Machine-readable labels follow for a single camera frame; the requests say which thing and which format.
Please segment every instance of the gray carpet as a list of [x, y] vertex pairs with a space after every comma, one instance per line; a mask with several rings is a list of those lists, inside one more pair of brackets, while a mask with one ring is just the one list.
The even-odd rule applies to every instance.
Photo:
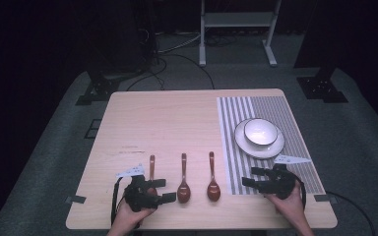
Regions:
[[[282, 89], [326, 190], [343, 195], [364, 209], [378, 235], [378, 116], [360, 94], [354, 80], [337, 70], [332, 81], [349, 103], [307, 100], [296, 77], [314, 76], [316, 69], [293, 69], [303, 36], [275, 35], [272, 43], [279, 66], [270, 68], [261, 45], [263, 36], [239, 36], [224, 47], [207, 47], [207, 67], [216, 89]], [[187, 40], [161, 35], [160, 49]], [[198, 61], [198, 47], [173, 54]], [[164, 89], [211, 89], [208, 76], [191, 61], [161, 56], [166, 69], [158, 74]], [[153, 65], [153, 72], [162, 68]], [[125, 90], [139, 78], [123, 82]], [[65, 226], [70, 205], [85, 168], [93, 140], [84, 135], [93, 119], [102, 118], [107, 102], [76, 106], [90, 78], [86, 72], [72, 83], [48, 123], [30, 161], [0, 212], [0, 235], [105, 235], [106, 230], [69, 230]], [[154, 77], [130, 90], [158, 90]], [[341, 199], [333, 204], [339, 224], [315, 230], [316, 235], [370, 235], [362, 214]], [[145, 232], [144, 235], [250, 235], [248, 231]], [[268, 235], [294, 235], [292, 230]]]

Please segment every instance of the white paper tag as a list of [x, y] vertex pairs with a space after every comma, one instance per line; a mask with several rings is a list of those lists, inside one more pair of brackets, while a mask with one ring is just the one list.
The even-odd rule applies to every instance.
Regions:
[[125, 177], [125, 176], [136, 176], [136, 175], [144, 175], [144, 168], [141, 163], [138, 166], [128, 169], [124, 172], [117, 173], [116, 178]]
[[297, 164], [297, 163], [305, 163], [305, 162], [311, 162], [311, 160], [304, 157], [295, 157], [295, 156], [282, 155], [282, 154], [279, 154], [275, 158], [275, 163], [277, 164]]

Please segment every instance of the spoon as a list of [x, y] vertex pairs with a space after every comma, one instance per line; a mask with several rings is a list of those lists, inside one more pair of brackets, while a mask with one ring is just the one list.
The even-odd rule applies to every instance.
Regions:
[[211, 165], [211, 183], [208, 186], [208, 198], [211, 201], [216, 202], [221, 196], [220, 186], [218, 186], [215, 180], [215, 173], [214, 173], [214, 152], [210, 151], [210, 165]]
[[177, 200], [181, 204], [185, 204], [190, 199], [190, 189], [186, 183], [186, 153], [182, 153], [182, 183], [177, 189]]
[[[150, 180], [152, 182], [155, 180], [155, 161], [156, 161], [156, 157], [154, 155], [151, 155], [150, 156]], [[153, 195], [158, 194], [158, 191], [156, 190], [156, 188], [153, 188], [152, 194]]]

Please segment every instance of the spoon handle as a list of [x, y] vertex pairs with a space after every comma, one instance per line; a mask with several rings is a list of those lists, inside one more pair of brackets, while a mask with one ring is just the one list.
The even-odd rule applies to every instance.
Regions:
[[210, 165], [211, 165], [211, 177], [215, 179], [214, 173], [214, 152], [210, 151]]
[[186, 180], [186, 153], [182, 153], [182, 179]]
[[155, 161], [156, 157], [154, 155], [150, 156], [150, 180], [155, 179]]

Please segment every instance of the bowl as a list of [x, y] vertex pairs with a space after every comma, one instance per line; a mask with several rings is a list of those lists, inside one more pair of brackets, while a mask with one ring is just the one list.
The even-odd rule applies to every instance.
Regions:
[[278, 129], [268, 120], [251, 119], [245, 124], [244, 135], [251, 143], [266, 146], [278, 138]]

